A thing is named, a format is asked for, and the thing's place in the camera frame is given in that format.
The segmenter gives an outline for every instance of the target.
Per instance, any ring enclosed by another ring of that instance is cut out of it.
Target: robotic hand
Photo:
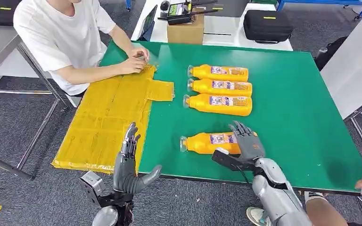
[[[113,173],[113,191],[103,196],[106,189],[102,178],[92,171],[80,178],[81,186],[93,203],[102,209],[96,214],[92,226],[128,226],[133,221],[133,197],[160,176],[162,166],[142,178],[136,176],[135,151],[140,135],[135,136],[138,128],[131,123],[125,133],[123,145],[115,160]]]
[[[136,194],[153,183],[160,176],[162,166],[157,165],[152,172],[139,178],[135,172],[135,151],[141,135],[135,136],[138,128],[131,123],[125,133],[121,151],[117,154],[113,173],[113,189],[118,192]]]
[[[234,121],[230,125],[234,132],[241,155],[238,158],[228,155],[226,150],[217,148],[212,160],[232,171],[253,172],[253,191],[259,197],[271,222],[275,226],[312,226],[302,204],[294,193],[278,164],[265,158],[259,137],[250,128]]]

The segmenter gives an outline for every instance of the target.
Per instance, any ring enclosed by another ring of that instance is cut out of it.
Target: green tabletop
[[[211,160],[211,155],[180,152],[180,136],[228,132],[233,120],[256,131],[266,150],[293,187],[357,192],[362,158],[309,53],[264,49],[139,42],[159,64],[154,79],[174,82],[172,102],[153,102],[139,171],[157,164],[164,175],[244,182]],[[102,65],[118,63],[125,54],[113,43]],[[238,66],[249,69],[253,110],[247,117],[203,113],[183,108],[189,65]],[[251,173],[246,172],[248,179]]]

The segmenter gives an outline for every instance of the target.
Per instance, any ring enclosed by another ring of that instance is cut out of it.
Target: brown box
[[[200,44],[203,43],[204,15],[194,15],[191,24],[167,24],[167,41],[172,43]]]

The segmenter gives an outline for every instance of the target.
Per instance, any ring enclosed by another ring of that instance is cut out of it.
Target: black carrying case
[[[278,11],[248,10],[243,24],[246,38],[256,42],[278,43],[293,32],[288,17]]]
[[[0,0],[0,26],[13,26],[13,15],[21,0]]]

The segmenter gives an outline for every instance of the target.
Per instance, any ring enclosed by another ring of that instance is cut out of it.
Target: white t-shirt
[[[13,18],[14,27],[44,71],[69,95],[84,92],[89,83],[73,85],[54,71],[96,67],[107,47],[99,30],[109,33],[115,23],[98,0],[74,4],[75,15],[57,11],[46,0],[23,0]]]

